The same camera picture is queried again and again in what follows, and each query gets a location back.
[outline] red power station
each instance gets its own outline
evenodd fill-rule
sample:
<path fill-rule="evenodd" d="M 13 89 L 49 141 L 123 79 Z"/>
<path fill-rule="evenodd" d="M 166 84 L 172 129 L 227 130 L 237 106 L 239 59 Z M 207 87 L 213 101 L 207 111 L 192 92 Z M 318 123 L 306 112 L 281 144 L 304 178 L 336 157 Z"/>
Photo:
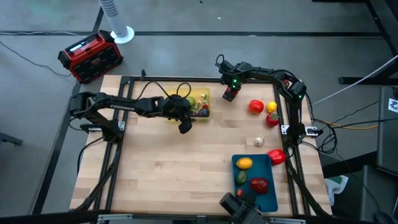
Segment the red power station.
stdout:
<path fill-rule="evenodd" d="M 89 83 L 119 65 L 123 57 L 111 34 L 100 30 L 60 51 L 58 60 L 80 83 Z"/>

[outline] blue cutting board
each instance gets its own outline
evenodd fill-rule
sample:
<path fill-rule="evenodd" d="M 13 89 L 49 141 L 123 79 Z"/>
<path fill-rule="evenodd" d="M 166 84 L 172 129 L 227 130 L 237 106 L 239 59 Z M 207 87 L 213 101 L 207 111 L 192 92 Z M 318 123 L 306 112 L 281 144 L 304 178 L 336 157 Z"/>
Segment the blue cutting board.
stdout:
<path fill-rule="evenodd" d="M 235 177 L 238 175 L 239 169 L 236 166 L 236 161 L 240 158 L 248 157 L 253 160 L 253 166 L 247 169 L 248 178 L 245 183 L 241 186 L 237 186 L 235 183 Z M 267 154 L 255 154 L 255 155 L 233 155 L 232 156 L 232 173 L 234 183 L 234 193 L 238 189 L 242 189 L 243 192 L 252 191 L 250 189 L 250 180 L 254 177 L 263 177 L 268 180 L 269 188 L 267 194 L 257 195 L 256 207 L 259 206 L 261 212 L 276 212 L 278 211 L 278 203 L 276 200 L 274 178 L 272 177 L 271 159 Z"/>

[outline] black table leg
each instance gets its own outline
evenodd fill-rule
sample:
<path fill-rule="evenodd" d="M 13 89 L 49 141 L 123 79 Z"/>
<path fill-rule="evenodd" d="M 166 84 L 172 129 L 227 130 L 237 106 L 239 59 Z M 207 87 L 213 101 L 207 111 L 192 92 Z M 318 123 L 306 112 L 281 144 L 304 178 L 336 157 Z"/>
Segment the black table leg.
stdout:
<path fill-rule="evenodd" d="M 362 166 L 369 165 L 376 167 L 377 151 L 363 154 L 346 161 L 336 162 L 322 167 L 323 176 L 325 178 L 336 177 L 350 172 L 357 172 L 362 170 Z"/>
<path fill-rule="evenodd" d="M 8 134 L 4 134 L 4 133 L 0 133 L 0 140 L 2 142 L 13 143 L 18 146 L 20 146 L 22 144 L 22 140 L 20 140 L 18 138 L 14 138 L 14 137 L 9 136 Z"/>

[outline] yellow lemon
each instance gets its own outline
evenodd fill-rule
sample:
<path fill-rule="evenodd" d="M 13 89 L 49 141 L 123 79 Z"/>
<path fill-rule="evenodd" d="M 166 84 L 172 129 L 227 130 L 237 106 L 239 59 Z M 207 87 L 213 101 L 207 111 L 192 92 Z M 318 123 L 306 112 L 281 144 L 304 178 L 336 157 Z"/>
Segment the yellow lemon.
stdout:
<path fill-rule="evenodd" d="M 268 105 L 267 105 L 267 111 L 268 111 L 268 113 L 275 112 L 275 111 L 276 111 L 276 108 L 277 108 L 277 105 L 276 105 L 275 101 L 271 101 L 271 102 L 269 102 Z"/>
<path fill-rule="evenodd" d="M 253 160 L 248 157 L 240 158 L 236 161 L 236 166 L 239 169 L 250 169 L 253 166 Z"/>

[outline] concrete floor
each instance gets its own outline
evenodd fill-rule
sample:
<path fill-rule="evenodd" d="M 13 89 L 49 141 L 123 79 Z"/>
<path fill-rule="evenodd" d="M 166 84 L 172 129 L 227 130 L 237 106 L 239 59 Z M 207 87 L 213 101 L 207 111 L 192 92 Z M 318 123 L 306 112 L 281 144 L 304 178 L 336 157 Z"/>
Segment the concrete floor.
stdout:
<path fill-rule="evenodd" d="M 7 7 L 0 9 L 0 30 L 91 31 L 99 9 L 95 0 L 29 2 L 4 0 Z M 127 24 L 136 31 L 378 32 L 363 3 L 311 0 L 250 0 L 245 3 L 203 0 L 203 4 L 194 0 L 116 2 Z M 244 14 L 233 14 L 235 9 L 243 10 Z M 102 20 L 100 29 L 110 30 L 106 19 Z M 57 60 L 58 51 L 79 39 L 0 35 L 1 42 L 20 54 L 64 74 L 68 71 Z M 119 49 L 124 62 L 110 74 L 137 75 L 144 68 L 153 76 L 218 77 L 214 62 L 222 53 L 231 63 L 244 60 L 266 68 L 290 70 L 307 84 L 313 102 L 343 88 L 337 82 L 338 77 L 363 77 L 392 57 L 380 37 L 136 36 Z M 23 215 L 31 212 L 75 81 L 73 77 L 56 76 L 46 68 L 35 67 L 1 46 L 0 55 L 0 93 L 3 95 L 0 131 L 24 139 L 22 146 L 0 144 L 0 179 L 3 180 L 0 216 Z M 83 85 L 80 91 L 98 91 L 101 81 L 99 78 Z M 355 86 L 315 105 L 315 117 L 336 120 L 376 101 L 379 88 Z M 377 116 L 377 106 L 373 106 L 342 123 L 376 119 Z M 339 153 L 349 159 L 376 150 L 376 133 L 377 129 L 339 129 Z M 44 213 L 68 210 L 76 181 L 78 152 L 86 139 L 85 133 L 68 130 Z"/>

